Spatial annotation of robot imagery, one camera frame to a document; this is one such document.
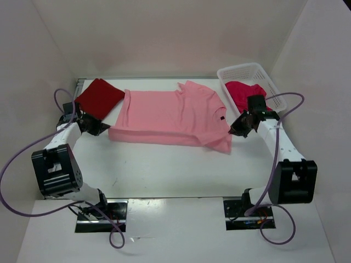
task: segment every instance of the white tabletop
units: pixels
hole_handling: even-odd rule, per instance
[[[69,201],[36,201],[42,213]],[[130,199],[126,246],[109,245],[109,233],[74,233],[76,217],[68,209],[29,221],[18,263],[333,263],[314,202],[285,206],[297,232],[287,245],[267,243],[258,230],[226,231],[222,198]],[[276,229],[264,230],[276,241],[290,236],[287,215],[273,208]],[[114,235],[116,244],[120,236]]]
[[[175,90],[186,79],[116,79],[119,89]],[[217,91],[235,119],[216,79],[193,81]],[[86,89],[91,81],[85,81]],[[105,119],[114,124],[121,105]],[[76,217],[67,209],[30,219],[18,263],[35,262],[334,262],[314,202],[287,205],[297,225],[293,241],[274,246],[258,230],[226,231],[223,199],[239,196],[248,187],[267,183],[272,157],[255,132],[233,137],[230,155],[200,147],[111,142],[107,133],[83,134],[73,149],[83,179],[107,197],[212,197],[130,199],[127,243],[122,250],[109,245],[108,233],[74,233]],[[37,201],[33,213],[68,201]],[[265,230],[281,241],[290,236],[287,215],[273,208],[276,229]],[[115,242],[120,241],[115,235]]]
[[[227,107],[228,124],[236,119],[218,79],[112,79],[124,90],[176,90],[192,80],[215,90]],[[84,82],[85,90],[92,81]],[[104,122],[114,125],[122,103]],[[83,134],[73,148],[83,180],[109,198],[239,196],[265,185],[273,162],[264,141],[252,131],[233,136],[230,155],[203,147],[111,142],[107,132]]]

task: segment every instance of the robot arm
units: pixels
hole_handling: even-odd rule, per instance
[[[62,129],[72,116],[72,103],[64,104],[64,115],[60,118],[57,130]],[[62,197],[73,201],[88,201],[106,211],[105,195],[97,188],[83,182],[81,170],[72,153],[76,141],[83,132],[99,135],[110,126],[88,114],[75,113],[73,122],[61,133],[52,138],[42,150],[32,154],[40,192],[44,197]],[[96,214],[94,209],[87,211]]]
[[[248,112],[245,111],[231,125],[229,133],[247,137],[254,129],[274,156],[279,116],[274,111],[268,111],[264,96],[250,96],[247,102]],[[277,154],[273,181],[262,204],[310,203],[313,199],[317,165],[314,161],[306,161],[296,150],[281,124]],[[249,193],[251,204],[258,201],[264,189],[265,187],[245,190]]]

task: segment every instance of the white plastic basket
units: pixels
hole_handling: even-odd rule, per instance
[[[240,112],[225,86],[227,82],[240,81],[247,85],[258,84],[267,93],[267,98],[280,93],[270,77],[268,77],[267,73],[263,70],[262,66],[258,63],[246,63],[237,66],[221,68],[217,71],[217,76],[220,81],[220,86],[226,93],[230,105],[237,117],[240,115]],[[276,112],[283,111],[287,107],[287,103],[282,96],[268,100],[267,105]]]

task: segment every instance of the red cloth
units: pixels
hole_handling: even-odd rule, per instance
[[[123,91],[96,78],[75,101],[82,111],[102,120],[123,98]]]
[[[264,89],[258,84],[249,86],[239,81],[230,81],[225,86],[240,113],[248,110],[247,97],[252,95],[263,95],[265,97],[267,95]]]

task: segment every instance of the pink t-shirt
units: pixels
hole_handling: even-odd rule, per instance
[[[230,153],[226,108],[212,89],[187,81],[173,92],[125,90],[112,141],[206,146]]]

